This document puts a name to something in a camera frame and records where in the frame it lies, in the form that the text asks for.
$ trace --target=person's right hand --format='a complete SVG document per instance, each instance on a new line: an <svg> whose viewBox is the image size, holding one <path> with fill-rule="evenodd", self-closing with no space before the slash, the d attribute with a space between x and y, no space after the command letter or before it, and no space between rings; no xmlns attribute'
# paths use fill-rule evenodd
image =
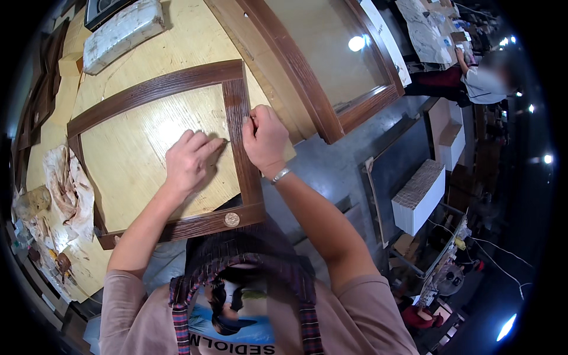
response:
<svg viewBox="0 0 568 355"><path fill-rule="evenodd" d="M456 48L456 58L457 60L463 60L463 51L461 48Z"/></svg>
<svg viewBox="0 0 568 355"><path fill-rule="evenodd" d="M272 107L258 105L250 111L250 117L243 117L245 151L250 161L269 180L286 167L283 155L287 140L288 130Z"/></svg>

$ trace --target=brown wood grain frame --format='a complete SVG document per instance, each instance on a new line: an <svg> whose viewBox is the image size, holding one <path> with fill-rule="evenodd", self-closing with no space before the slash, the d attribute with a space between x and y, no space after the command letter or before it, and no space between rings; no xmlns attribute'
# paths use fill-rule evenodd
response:
<svg viewBox="0 0 568 355"><path fill-rule="evenodd" d="M86 171L81 133L145 103L184 91L221 84L243 205L170 221L162 233L160 242L188 239L262 222L266 219L266 211L260 172L250 162L243 147L242 121L244 116L249 115L250 110L244 70L244 63L240 59L228 60L178 70L123 90L89 108L67 124L69 148L76 154ZM229 227L225 224L225 216L230 212L239 216L237 226ZM124 231L107 232L96 206L94 224L103 233L99 237L103 249L113 249L114 237L120 236Z"/></svg>
<svg viewBox="0 0 568 355"><path fill-rule="evenodd" d="M256 26L270 49L284 67L319 135L332 144L388 104L404 95L404 89L394 63L381 36L357 0L344 0L353 11L361 28L370 38L370 47L387 84L376 87L336 112L312 71L302 51L282 22L264 0L236 0Z"/></svg>

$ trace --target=silver bracelet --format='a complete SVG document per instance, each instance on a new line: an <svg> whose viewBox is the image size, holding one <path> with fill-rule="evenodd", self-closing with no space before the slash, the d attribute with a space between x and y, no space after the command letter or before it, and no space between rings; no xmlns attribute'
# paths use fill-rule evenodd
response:
<svg viewBox="0 0 568 355"><path fill-rule="evenodd" d="M278 174L276 174L276 176L272 179L272 181L270 181L271 185L274 185L275 183L278 182L278 180L280 180L281 178L284 177L284 175L286 175L287 173L291 172L292 170L288 169L288 168L284 168L282 170L280 170L278 172Z"/></svg>

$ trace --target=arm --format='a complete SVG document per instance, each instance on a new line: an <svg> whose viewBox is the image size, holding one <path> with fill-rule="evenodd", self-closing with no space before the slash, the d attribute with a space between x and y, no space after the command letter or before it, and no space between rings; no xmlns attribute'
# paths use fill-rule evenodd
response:
<svg viewBox="0 0 568 355"><path fill-rule="evenodd" d="M205 178L207 158L223 143L205 133L186 131L166 153L167 177L112 251L107 272L122 270L142 279L156 243L172 213Z"/></svg>
<svg viewBox="0 0 568 355"><path fill-rule="evenodd" d="M456 48L456 58L458 59L462 73L464 75L467 75L469 67L467 66L467 64L465 64L465 60L463 59L463 51L461 50L461 48Z"/></svg>
<svg viewBox="0 0 568 355"><path fill-rule="evenodd" d="M271 107L259 105L250 115L243 124L245 150L265 177L273 179L286 166L282 155L288 131ZM292 172L276 189L324 259L334 290L361 275L380 275L361 236L331 202Z"/></svg>

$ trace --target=bright light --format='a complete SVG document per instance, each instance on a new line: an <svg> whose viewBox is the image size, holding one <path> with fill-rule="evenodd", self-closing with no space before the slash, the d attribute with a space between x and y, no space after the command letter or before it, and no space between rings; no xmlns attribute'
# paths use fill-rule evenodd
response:
<svg viewBox="0 0 568 355"><path fill-rule="evenodd" d="M513 327L513 322L515 321L516 317L517 317L517 313L513 314L513 317L511 317L511 319L509 319L505 323L503 328L501 328L501 333L499 333L499 336L497 337L497 341L501 340L511 330L511 328Z"/></svg>
<svg viewBox="0 0 568 355"><path fill-rule="evenodd" d="M360 51L365 46L365 39L363 37L355 36L349 40L349 49L353 52Z"/></svg>

